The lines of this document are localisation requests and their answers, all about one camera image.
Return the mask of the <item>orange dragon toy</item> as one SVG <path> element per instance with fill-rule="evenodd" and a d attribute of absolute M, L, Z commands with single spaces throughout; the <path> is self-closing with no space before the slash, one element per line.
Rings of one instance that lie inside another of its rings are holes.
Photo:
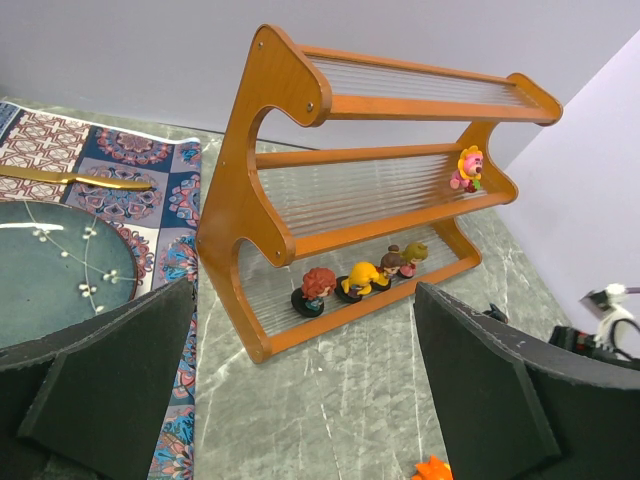
<path fill-rule="evenodd" d="M 431 455 L 429 460 L 415 465 L 412 480 L 453 480 L 450 465 Z"/>

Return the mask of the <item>pink bear sunflower toy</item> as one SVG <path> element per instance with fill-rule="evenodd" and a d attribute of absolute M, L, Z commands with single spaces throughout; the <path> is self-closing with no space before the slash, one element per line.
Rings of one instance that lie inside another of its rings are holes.
<path fill-rule="evenodd" d="M 481 188 L 484 155 L 476 146 L 464 149 L 457 161 L 456 170 L 451 175 L 449 186 L 453 190 L 463 189 L 467 193 L 475 193 Z"/>

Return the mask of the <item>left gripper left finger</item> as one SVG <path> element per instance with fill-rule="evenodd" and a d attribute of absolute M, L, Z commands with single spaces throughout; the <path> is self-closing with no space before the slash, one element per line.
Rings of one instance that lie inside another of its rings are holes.
<path fill-rule="evenodd" d="M 52 455 L 106 479 L 144 479 L 196 308 L 166 284 L 1 351 L 1 476 L 33 479 Z"/>

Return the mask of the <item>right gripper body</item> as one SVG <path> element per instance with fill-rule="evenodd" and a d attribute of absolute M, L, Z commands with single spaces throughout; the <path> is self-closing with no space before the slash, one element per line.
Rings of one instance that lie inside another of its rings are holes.
<path fill-rule="evenodd" d="M 616 353 L 596 345 L 595 336 L 573 327 L 555 326 L 548 343 L 579 356 L 631 370 L 639 369 L 638 359 L 620 359 Z"/>

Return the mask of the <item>brown-haired figurine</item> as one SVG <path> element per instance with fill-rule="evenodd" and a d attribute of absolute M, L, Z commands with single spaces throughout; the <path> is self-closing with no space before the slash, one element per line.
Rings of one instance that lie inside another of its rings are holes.
<path fill-rule="evenodd" d="M 377 280 L 371 282 L 371 286 L 376 291 L 386 291 L 391 288 L 393 277 L 405 265 L 405 259 L 400 253 L 398 245 L 390 245 L 387 253 L 381 258 L 379 266 L 376 268 L 379 273 Z"/>

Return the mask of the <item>straw hat figurine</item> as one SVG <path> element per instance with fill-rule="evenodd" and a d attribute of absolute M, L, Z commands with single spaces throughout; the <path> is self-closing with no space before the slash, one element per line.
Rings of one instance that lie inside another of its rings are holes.
<path fill-rule="evenodd" d="M 404 264 L 399 268 L 397 275 L 404 279 L 415 276 L 417 266 L 428 257 L 428 247 L 422 242 L 411 242 L 402 251 L 401 257 Z"/>

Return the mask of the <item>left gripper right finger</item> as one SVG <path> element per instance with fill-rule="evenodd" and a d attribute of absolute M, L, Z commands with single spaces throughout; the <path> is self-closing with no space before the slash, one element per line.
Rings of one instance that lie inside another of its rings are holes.
<path fill-rule="evenodd" d="M 532 337 L 437 286 L 416 329 L 456 479 L 635 479 L 639 363 Z"/>

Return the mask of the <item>red-haired figurine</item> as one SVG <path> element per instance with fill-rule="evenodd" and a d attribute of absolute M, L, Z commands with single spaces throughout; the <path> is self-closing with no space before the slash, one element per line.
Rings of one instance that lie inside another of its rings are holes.
<path fill-rule="evenodd" d="M 294 310 L 306 318 L 323 314 L 325 299 L 335 290 L 337 278 L 329 268 L 315 267 L 304 274 L 302 284 L 291 294 Z"/>

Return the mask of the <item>yellow-haired figurine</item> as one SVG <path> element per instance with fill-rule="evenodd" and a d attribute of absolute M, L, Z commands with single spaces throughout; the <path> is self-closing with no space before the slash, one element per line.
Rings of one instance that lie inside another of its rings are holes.
<path fill-rule="evenodd" d="M 391 279 L 382 268 L 370 262 L 358 262 L 346 276 L 337 278 L 336 295 L 349 304 L 358 303 L 373 290 L 386 291 Z"/>

